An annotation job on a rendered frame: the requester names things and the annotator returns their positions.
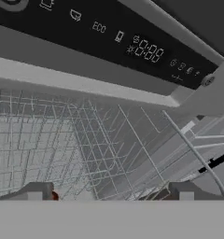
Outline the grey dishwasher with black panel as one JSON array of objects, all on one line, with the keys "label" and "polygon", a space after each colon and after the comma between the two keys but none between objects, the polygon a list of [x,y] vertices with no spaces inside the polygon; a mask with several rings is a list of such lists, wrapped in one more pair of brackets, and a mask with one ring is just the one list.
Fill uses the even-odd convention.
[{"label": "grey dishwasher with black panel", "polygon": [[[208,0],[0,0],[0,90],[224,114]],[[191,181],[224,196],[224,177]]]}]

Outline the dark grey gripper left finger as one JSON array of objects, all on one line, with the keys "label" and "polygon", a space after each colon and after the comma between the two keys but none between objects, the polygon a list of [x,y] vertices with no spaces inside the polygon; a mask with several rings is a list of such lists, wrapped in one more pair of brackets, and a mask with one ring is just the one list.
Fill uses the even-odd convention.
[{"label": "dark grey gripper left finger", "polygon": [[46,201],[52,199],[52,182],[30,182],[20,190],[0,196],[0,201]]}]

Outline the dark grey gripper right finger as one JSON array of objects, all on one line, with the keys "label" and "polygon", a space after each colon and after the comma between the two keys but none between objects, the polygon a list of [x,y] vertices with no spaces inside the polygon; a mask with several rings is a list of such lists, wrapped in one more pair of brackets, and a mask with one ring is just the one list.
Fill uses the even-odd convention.
[{"label": "dark grey gripper right finger", "polygon": [[202,190],[191,181],[171,182],[168,189],[173,200],[224,201],[224,196]]}]

